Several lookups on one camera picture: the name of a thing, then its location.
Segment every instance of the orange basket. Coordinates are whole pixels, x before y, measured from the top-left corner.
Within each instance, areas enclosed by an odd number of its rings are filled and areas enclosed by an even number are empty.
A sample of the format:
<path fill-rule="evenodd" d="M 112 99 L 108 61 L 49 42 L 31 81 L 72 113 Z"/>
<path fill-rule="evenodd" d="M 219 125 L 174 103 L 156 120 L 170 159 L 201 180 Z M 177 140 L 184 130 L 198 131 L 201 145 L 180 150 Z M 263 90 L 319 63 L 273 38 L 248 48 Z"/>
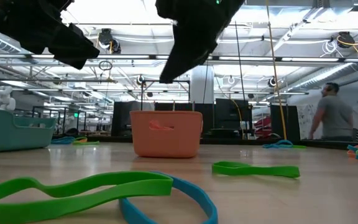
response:
<path fill-rule="evenodd" d="M 131 111 L 135 153 L 191 158 L 200 148 L 203 115 L 193 111 Z"/>

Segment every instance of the wooden table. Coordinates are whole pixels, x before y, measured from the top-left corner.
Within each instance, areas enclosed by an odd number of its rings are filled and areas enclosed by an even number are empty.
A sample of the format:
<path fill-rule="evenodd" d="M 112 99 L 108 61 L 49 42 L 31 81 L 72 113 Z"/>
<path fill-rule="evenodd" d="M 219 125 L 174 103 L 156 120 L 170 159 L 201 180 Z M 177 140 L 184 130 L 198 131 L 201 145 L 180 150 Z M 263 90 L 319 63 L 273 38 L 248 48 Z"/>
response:
<path fill-rule="evenodd" d="M 211 164 L 221 160 L 258 166 L 297 165 L 301 177 L 293 180 L 212 175 Z M 308 148 L 300 152 L 265 150 L 260 146 L 204 145 L 193 159 L 151 159 L 138 158 L 132 144 L 102 143 L 0 153 L 0 182 L 32 176 L 53 185 L 119 170 L 160 170 L 199 185 L 216 204 L 222 224 L 358 223 L 358 161 L 348 159 L 346 151 Z M 36 190 L 25 190 L 2 202 L 45 198 L 48 197 Z M 206 219 L 199 206 L 177 190 L 170 197 L 141 197 L 131 201 L 157 223 L 199 224 Z M 125 221 L 114 201 L 43 223 Z"/>

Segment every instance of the ceiling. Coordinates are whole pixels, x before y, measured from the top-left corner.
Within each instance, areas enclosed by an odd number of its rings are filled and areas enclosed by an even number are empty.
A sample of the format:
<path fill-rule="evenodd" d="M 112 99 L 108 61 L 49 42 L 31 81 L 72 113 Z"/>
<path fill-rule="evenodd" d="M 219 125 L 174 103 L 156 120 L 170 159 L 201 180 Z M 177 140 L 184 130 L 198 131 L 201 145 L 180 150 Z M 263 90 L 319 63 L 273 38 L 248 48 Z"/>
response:
<path fill-rule="evenodd" d="M 327 10 L 313 9 L 300 4 L 307 1 L 287 2 L 297 3 L 294 3 L 294 6 L 287 5 L 286 7 L 274 5 L 270 9 L 272 40 L 276 57 L 358 57 L 354 48 L 342 49 L 328 42 L 331 37 L 336 38 L 340 31 L 348 31 L 358 43 L 358 10 L 350 11 L 351 8 L 345 7 Z M 123 55 L 168 55 L 173 46 L 172 21 L 159 17 L 154 4 L 155 0 L 76 0 L 68 7 L 67 11 L 62 12 L 62 19 L 67 24 L 75 23 L 95 45 L 98 33 L 102 28 L 112 29 L 113 37 L 119 41 Z M 233 17 L 229 27 L 219 36 L 218 47 L 213 55 L 271 57 L 270 34 L 267 24 L 265 6 L 244 5 Z M 15 40 L 2 34 L 0 34 L 0 40 L 17 47 L 21 53 L 28 53 L 21 49 Z M 0 48 L 0 54 L 6 53 L 8 52 Z M 60 77 L 90 81 L 105 80 L 110 77 L 117 83 L 63 82 L 56 85 L 51 82 L 31 82 L 26 85 L 34 88 L 111 90 L 95 93 L 98 97 L 85 98 L 79 91 L 64 91 L 63 93 L 38 91 L 47 96 L 64 95 L 64 97 L 82 103 L 104 102 L 105 96 L 109 101 L 128 101 L 140 99 L 140 93 L 135 91 L 131 93 L 114 92 L 113 90 L 139 90 L 140 86 L 136 83 L 139 75 L 143 75 L 149 80 L 158 80 L 165 65 L 165 60 L 115 59 L 109 60 L 112 63 L 112 69 L 103 71 L 98 66 L 102 60 L 90 60 L 88 61 L 90 65 L 81 70 L 62 66 L 52 59 L 37 59 L 37 61 L 39 64 L 34 65 L 18 59 L 0 58 L 0 67 L 4 66 L 9 69 L 8 72 L 0 69 L 0 78 L 27 77 L 45 80 Z M 272 63 L 260 63 L 260 61 L 243 63 L 241 71 L 238 61 L 231 63 L 217 61 L 208 65 L 213 68 L 216 77 L 214 80 L 215 91 L 241 91 L 241 72 L 244 81 L 243 87 L 246 91 L 273 91 L 267 85 L 268 80 L 274 76 Z M 324 63 L 278 63 L 276 71 L 280 86 L 282 90 L 285 90 L 292 83 L 307 77 L 320 68 L 333 66 L 335 65 Z M 188 74 L 184 74 L 179 79 L 189 80 L 190 77 Z M 152 98 L 145 96 L 149 100 L 186 100 L 188 86 L 181 86 L 177 83 L 171 85 L 156 83 L 150 86 L 149 90 L 180 91 L 154 94 Z M 221 93 L 216 93 L 215 97 L 224 96 Z M 242 94 L 231 94 L 231 97 L 242 98 L 243 96 Z M 268 95 L 259 95 L 258 100 L 266 98 Z M 51 101 L 62 102 L 58 98 L 51 98 Z"/>

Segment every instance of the monitor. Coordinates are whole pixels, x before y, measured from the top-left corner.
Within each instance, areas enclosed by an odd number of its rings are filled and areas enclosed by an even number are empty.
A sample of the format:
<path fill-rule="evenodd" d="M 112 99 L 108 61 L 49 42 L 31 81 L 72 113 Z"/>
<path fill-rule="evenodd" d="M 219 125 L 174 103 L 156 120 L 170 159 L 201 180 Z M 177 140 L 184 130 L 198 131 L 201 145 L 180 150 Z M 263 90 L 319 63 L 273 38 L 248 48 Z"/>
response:
<path fill-rule="evenodd" d="M 234 100 L 240 110 L 241 120 L 249 121 L 248 101 Z M 224 129 L 241 129 L 239 110 L 233 100 L 216 99 L 215 127 Z"/>

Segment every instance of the teal basket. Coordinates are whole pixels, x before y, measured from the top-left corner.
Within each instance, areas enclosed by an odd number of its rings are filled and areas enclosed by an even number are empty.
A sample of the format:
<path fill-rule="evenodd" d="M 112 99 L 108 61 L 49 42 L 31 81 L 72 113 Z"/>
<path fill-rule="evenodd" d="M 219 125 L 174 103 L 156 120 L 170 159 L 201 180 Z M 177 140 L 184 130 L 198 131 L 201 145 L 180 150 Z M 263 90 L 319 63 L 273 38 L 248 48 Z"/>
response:
<path fill-rule="evenodd" d="M 56 119 L 15 117 L 0 110 L 0 152 L 47 147 Z"/>

